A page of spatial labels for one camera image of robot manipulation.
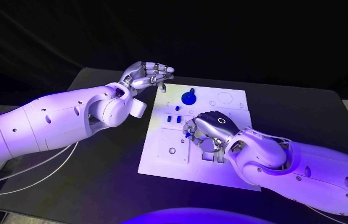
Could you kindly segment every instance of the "white robotic arm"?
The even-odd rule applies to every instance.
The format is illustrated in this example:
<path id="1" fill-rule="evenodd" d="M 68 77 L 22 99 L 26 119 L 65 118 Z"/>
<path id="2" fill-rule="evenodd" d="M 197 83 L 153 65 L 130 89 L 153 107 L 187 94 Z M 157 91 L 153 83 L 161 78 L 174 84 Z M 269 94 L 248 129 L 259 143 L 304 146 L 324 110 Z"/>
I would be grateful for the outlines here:
<path id="1" fill-rule="evenodd" d="M 117 127 L 130 114 L 141 118 L 147 105 L 132 97 L 154 85 L 166 92 L 163 81 L 173 79 L 173 72 L 166 65 L 138 61 L 117 83 L 45 96 L 0 115 L 0 162 L 74 144 Z"/>
<path id="2" fill-rule="evenodd" d="M 194 137 L 200 130 L 206 139 Z M 338 215 L 348 215 L 348 155 L 325 147 L 242 131 L 220 112 L 202 113 L 184 134 L 206 152 L 225 148 L 240 178 L 286 198 Z"/>

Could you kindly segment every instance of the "table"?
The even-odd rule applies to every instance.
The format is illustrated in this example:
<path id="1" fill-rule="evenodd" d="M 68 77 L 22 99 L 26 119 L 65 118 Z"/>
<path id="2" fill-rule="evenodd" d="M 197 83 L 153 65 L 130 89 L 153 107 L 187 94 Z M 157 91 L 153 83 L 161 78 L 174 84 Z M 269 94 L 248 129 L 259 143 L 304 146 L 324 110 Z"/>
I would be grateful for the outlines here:
<path id="1" fill-rule="evenodd" d="M 85 68 L 69 90 L 117 82 L 121 74 Z M 168 83 L 245 90 L 256 130 L 348 154 L 348 111 L 335 92 L 184 77 L 176 77 Z M 276 223 L 330 223 L 305 205 L 268 189 L 256 192 L 137 173 L 156 90 L 156 87 L 147 88 L 137 96 L 148 105 L 143 118 L 130 116 L 120 127 L 102 130 L 81 141 L 72 158 L 48 180 L 0 196 L 0 209 L 82 224 L 120 223 L 174 207 L 227 210 Z M 9 179 L 2 192 L 23 188 L 46 177 L 71 149 L 49 163 Z M 17 170 L 58 152 L 26 155 Z M 347 217 L 335 217 L 347 222 Z"/>

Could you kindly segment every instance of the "wire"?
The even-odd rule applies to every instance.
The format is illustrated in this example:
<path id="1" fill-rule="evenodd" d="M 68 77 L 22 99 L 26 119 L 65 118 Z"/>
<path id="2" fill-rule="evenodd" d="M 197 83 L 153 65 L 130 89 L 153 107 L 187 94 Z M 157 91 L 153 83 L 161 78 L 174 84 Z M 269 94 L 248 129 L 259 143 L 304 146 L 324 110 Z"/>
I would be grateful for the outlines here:
<path id="1" fill-rule="evenodd" d="M 0 181 L 2 180 L 6 180 L 6 179 L 9 179 L 10 177 L 13 177 L 13 176 L 16 176 L 16 175 L 19 175 L 19 174 L 22 174 L 23 172 L 26 172 L 26 171 L 29 171 L 29 170 L 32 170 L 33 168 L 36 168 L 36 167 L 39 167 L 42 164 L 45 164 L 46 162 L 49 162 L 53 158 L 56 158 L 68 149 L 69 149 L 69 147 L 72 146 L 72 144 L 55 155 L 55 156 L 52 156 L 48 160 L 45 160 L 42 163 L 39 163 L 38 165 L 35 165 L 33 167 L 30 167 L 30 168 L 28 168 L 28 169 L 25 169 L 23 171 L 19 171 L 17 173 L 15 173 L 15 174 L 12 174 L 12 175 L 9 175 L 9 176 L 6 176 L 6 177 L 3 177 L 3 178 L 0 178 Z"/>
<path id="2" fill-rule="evenodd" d="M 308 205 L 308 207 L 315 211 L 315 212 L 318 212 L 321 215 L 324 215 L 327 218 L 330 218 L 331 220 L 334 220 L 334 221 L 337 221 L 338 223 L 341 223 L 341 224 L 347 224 L 345 222 L 341 222 L 341 221 L 338 221 L 337 219 L 334 219 L 334 218 L 331 218 L 330 216 L 327 216 L 324 213 L 321 213 L 315 208 L 312 208 L 309 205 Z"/>
<path id="3" fill-rule="evenodd" d="M 256 131 L 256 130 L 252 129 L 250 127 L 246 127 L 246 128 L 248 128 L 250 131 L 256 132 L 258 134 L 260 134 L 260 135 L 263 135 L 263 136 L 266 136 L 266 137 L 278 138 L 278 139 L 283 140 L 283 142 L 286 142 L 286 141 L 291 142 L 291 140 L 289 140 L 288 138 L 285 138 L 285 137 L 276 137 L 276 136 L 268 135 L 268 134 L 265 134 L 265 133 Z"/>
<path id="4" fill-rule="evenodd" d="M 71 155 L 72 155 L 72 153 L 74 153 L 74 151 L 75 151 L 75 149 L 76 149 L 76 146 L 78 146 L 78 142 L 76 142 L 76 144 L 75 144 L 75 147 L 74 147 L 74 149 L 72 149 L 72 151 L 71 151 L 71 154 L 69 154 L 69 156 L 68 156 L 68 158 L 66 158 L 66 160 L 63 161 L 63 163 L 62 163 L 62 165 L 56 168 L 56 170 L 42 179 L 42 180 L 39 180 L 36 183 L 33 183 L 32 185 L 29 185 L 28 187 L 25 187 L 25 188 L 22 188 L 22 189 L 19 189 L 19 190 L 15 190 L 15 191 L 10 191 L 10 192 L 6 192 L 6 193 L 0 193 L 0 195 L 7 195 L 7 194 L 12 194 L 12 193 L 15 193 L 15 192 L 17 192 L 17 191 L 22 191 L 22 190 L 25 190 L 25 189 L 28 189 L 28 188 L 30 188 L 32 186 L 35 186 L 36 184 L 39 184 L 42 181 L 45 181 L 56 172 L 58 172 L 58 170 L 62 168 L 62 166 L 65 165 L 65 163 L 66 163 L 66 161 L 69 160 L 69 158 L 71 158 Z"/>

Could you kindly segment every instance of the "blue component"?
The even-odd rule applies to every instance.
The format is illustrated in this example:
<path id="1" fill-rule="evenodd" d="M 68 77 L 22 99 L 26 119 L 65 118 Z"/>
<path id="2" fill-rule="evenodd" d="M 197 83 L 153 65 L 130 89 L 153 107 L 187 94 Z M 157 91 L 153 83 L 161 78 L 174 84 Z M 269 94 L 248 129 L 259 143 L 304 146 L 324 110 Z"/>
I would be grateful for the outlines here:
<path id="1" fill-rule="evenodd" d="M 193 105 L 196 103 L 194 89 L 191 88 L 181 96 L 181 101 L 186 105 Z"/>

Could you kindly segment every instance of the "robotic hand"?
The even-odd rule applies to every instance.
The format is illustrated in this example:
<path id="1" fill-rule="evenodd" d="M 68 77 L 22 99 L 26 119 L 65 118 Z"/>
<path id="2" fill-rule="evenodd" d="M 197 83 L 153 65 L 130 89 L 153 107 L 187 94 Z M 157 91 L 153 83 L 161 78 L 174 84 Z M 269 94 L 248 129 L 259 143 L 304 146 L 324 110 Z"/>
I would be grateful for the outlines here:
<path id="1" fill-rule="evenodd" d="M 196 138 L 202 131 L 206 139 Z M 330 213 L 348 215 L 348 155 L 328 148 L 237 129 L 219 111 L 202 113 L 183 132 L 203 151 L 225 149 L 240 178 Z"/>
<path id="2" fill-rule="evenodd" d="M 148 87 L 166 92 L 174 69 L 138 61 L 118 82 L 53 94 L 0 115 L 0 162 L 28 153 L 53 150 L 117 127 L 128 115 L 141 118 L 145 103 L 132 97 Z"/>

